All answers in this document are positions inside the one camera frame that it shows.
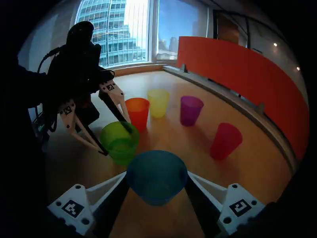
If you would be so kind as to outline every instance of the plastic cup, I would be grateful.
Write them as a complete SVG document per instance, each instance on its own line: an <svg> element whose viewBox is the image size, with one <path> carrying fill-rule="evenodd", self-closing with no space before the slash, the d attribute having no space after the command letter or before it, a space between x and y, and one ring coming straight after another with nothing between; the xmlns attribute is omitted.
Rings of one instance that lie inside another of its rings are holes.
<svg viewBox="0 0 317 238"><path fill-rule="evenodd" d="M235 126L221 123L210 147L210 156L215 160L223 160L242 143L242 140L242 134Z"/></svg>
<svg viewBox="0 0 317 238"><path fill-rule="evenodd" d="M170 93L165 89L152 89L147 91L150 102L150 114L152 117L163 117L165 115Z"/></svg>
<svg viewBox="0 0 317 238"><path fill-rule="evenodd" d="M181 98L181 124L185 127L193 126L196 123L203 106L204 103L199 98L183 96Z"/></svg>
<svg viewBox="0 0 317 238"><path fill-rule="evenodd" d="M162 150L137 155L128 166L126 175L130 188L153 206L168 203L187 182L184 162Z"/></svg>
<svg viewBox="0 0 317 238"><path fill-rule="evenodd" d="M149 105L149 101L144 98L131 98L126 100L126 107L131 123L139 130L139 132L146 129Z"/></svg>
<svg viewBox="0 0 317 238"><path fill-rule="evenodd" d="M117 165L127 166L135 156L139 132L128 122L112 122L102 129L100 143Z"/></svg>

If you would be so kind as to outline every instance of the sky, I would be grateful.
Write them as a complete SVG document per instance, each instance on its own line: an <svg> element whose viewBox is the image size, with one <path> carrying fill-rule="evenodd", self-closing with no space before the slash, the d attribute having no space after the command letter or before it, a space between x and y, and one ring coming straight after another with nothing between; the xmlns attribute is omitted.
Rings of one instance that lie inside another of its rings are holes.
<svg viewBox="0 0 317 238"><path fill-rule="evenodd" d="M129 25L131 37L137 39L137 46L146 48L148 0L127 0L124 11L124 25Z"/></svg>
<svg viewBox="0 0 317 238"><path fill-rule="evenodd" d="M180 0L160 0L158 40L170 45L171 37L192 36L193 22L198 21L198 9Z"/></svg>

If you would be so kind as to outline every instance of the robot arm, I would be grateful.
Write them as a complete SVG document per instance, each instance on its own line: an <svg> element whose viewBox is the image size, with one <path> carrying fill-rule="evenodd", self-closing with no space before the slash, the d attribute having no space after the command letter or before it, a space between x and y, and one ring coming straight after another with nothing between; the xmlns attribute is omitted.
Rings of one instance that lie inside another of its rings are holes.
<svg viewBox="0 0 317 238"><path fill-rule="evenodd" d="M85 237L108 237L129 185L123 172L89 189L75 184L48 209ZM206 237L228 237L264 205L239 184L224 188L188 171L186 193Z"/></svg>
<svg viewBox="0 0 317 238"><path fill-rule="evenodd" d="M66 44L50 51L41 61L38 72L43 61L54 56L45 82L47 95L42 99L43 113L34 121L33 127L41 140L48 140L47 132L56 130L59 114L73 137L107 155L88 127L99 118L99 112L91 102L86 108L80 107L78 102L99 91L99 97L119 121L130 122L130 118L124 93L113 81L115 73L98 65L101 47L90 42L93 29L88 21L74 25L69 30ZM79 131L83 131L87 140L77 134Z"/></svg>

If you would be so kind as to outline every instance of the yellow cup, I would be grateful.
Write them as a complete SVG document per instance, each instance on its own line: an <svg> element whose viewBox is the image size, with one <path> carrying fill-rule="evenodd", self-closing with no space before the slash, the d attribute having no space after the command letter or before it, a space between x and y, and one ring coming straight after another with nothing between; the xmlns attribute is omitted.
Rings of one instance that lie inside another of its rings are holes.
<svg viewBox="0 0 317 238"><path fill-rule="evenodd" d="M147 99L150 102L150 114L152 117L162 117L165 115L170 93L165 89L152 89L147 91Z"/></svg>

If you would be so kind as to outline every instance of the green cup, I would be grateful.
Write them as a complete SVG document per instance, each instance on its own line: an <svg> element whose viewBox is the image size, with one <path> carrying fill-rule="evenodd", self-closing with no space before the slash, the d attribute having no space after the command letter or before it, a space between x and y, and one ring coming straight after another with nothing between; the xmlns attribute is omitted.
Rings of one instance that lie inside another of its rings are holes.
<svg viewBox="0 0 317 238"><path fill-rule="evenodd" d="M135 156L139 131L134 125L116 121L105 126L100 134L102 146L117 165L127 166Z"/></svg>

